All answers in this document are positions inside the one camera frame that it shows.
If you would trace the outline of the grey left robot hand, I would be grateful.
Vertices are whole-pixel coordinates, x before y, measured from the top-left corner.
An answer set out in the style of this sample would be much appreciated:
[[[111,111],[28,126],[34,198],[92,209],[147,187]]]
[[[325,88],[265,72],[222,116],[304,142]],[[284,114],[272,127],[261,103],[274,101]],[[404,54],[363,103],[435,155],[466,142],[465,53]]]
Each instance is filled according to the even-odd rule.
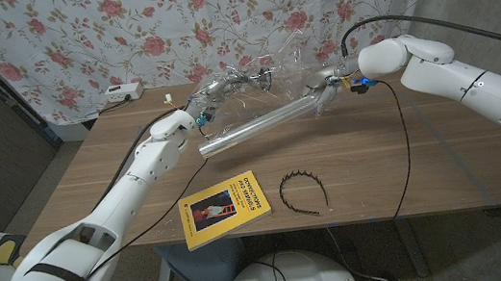
[[[252,78],[242,72],[228,72],[216,76],[206,84],[201,84],[189,98],[185,112],[193,118],[203,116],[212,121],[215,113],[221,108],[229,96],[241,90],[244,85],[252,82]]]

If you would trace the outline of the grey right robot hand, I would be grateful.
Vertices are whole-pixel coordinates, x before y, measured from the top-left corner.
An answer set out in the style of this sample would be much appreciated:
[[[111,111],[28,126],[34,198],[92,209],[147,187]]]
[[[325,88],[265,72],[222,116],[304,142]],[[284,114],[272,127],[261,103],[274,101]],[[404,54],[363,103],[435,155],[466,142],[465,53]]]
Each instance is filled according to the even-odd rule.
[[[313,96],[316,99],[314,103],[314,114],[322,115],[340,92],[343,85],[342,81],[360,71],[358,60],[352,59],[338,65],[323,66],[320,70],[311,74],[305,82],[302,97]]]

